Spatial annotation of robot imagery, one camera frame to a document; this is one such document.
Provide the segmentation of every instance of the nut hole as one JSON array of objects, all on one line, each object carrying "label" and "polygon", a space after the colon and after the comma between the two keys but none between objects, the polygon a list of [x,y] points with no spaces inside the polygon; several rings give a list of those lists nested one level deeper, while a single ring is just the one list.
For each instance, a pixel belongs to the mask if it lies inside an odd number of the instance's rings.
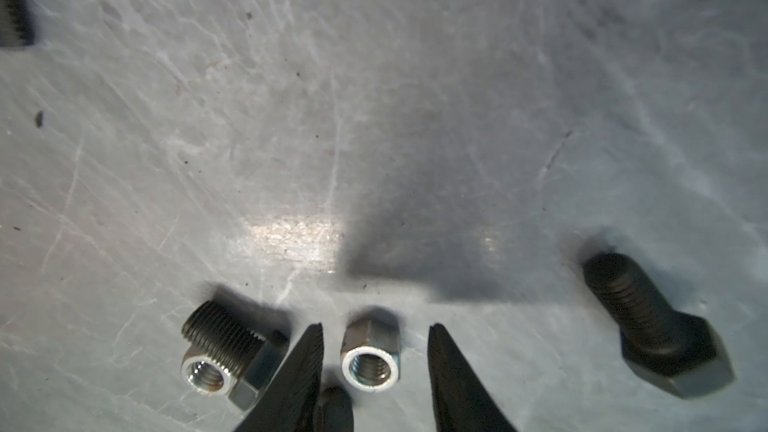
[{"label": "nut hole", "polygon": [[224,387],[224,376],[216,365],[209,362],[190,364],[187,379],[193,387],[204,392],[217,392]]},{"label": "nut hole", "polygon": [[378,387],[385,384],[392,376],[392,371],[386,360],[373,354],[360,354],[350,363],[351,375],[368,387]]}]

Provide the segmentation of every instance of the metal fastener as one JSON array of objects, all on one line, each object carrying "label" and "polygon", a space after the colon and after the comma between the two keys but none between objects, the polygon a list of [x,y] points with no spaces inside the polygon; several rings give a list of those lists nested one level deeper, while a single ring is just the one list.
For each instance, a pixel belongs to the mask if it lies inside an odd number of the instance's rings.
[{"label": "metal fastener", "polygon": [[621,353],[639,378],[680,398],[706,395],[734,380],[723,342],[709,323],[672,309],[627,255],[591,258],[584,279],[619,324]]},{"label": "metal fastener", "polygon": [[253,407],[283,360],[278,347],[208,301],[189,316],[181,334],[191,342],[181,373],[198,392],[228,395],[242,410]]},{"label": "metal fastener", "polygon": [[351,324],[341,346],[341,369],[352,386],[382,392],[400,379],[400,333],[397,328],[367,318]]}]

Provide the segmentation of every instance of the threaded rod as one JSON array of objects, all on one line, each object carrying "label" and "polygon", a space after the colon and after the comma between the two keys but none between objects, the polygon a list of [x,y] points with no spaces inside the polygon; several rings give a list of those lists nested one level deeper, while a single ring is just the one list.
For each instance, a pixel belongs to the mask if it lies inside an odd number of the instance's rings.
[{"label": "threaded rod", "polygon": [[584,264],[584,280],[624,336],[652,354],[686,349],[690,332],[679,312],[645,271],[623,254],[600,254]]},{"label": "threaded rod", "polygon": [[253,331],[213,301],[192,312],[184,322],[181,334],[235,377],[242,375],[264,344]]}]

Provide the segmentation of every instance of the bolt tip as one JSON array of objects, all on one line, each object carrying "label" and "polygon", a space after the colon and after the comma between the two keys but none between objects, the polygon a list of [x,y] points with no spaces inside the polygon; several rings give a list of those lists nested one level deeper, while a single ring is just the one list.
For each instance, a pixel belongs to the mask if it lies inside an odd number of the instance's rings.
[{"label": "bolt tip", "polygon": [[624,254],[599,254],[583,264],[584,281],[590,288],[602,288],[627,274],[640,270],[640,266]]}]

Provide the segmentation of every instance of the gray table surface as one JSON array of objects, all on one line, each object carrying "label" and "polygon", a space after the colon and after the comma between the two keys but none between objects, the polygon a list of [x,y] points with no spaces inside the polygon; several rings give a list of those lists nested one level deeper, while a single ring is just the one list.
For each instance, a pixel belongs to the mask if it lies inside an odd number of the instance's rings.
[{"label": "gray table surface", "polygon": [[[358,430],[434,430],[434,322],[523,432],[766,429],[768,0],[28,2],[0,430],[231,430],[178,371],[216,290],[322,322],[328,380],[349,318],[395,313],[402,381]],[[711,321],[734,385],[632,375],[578,275],[606,244]]]}]

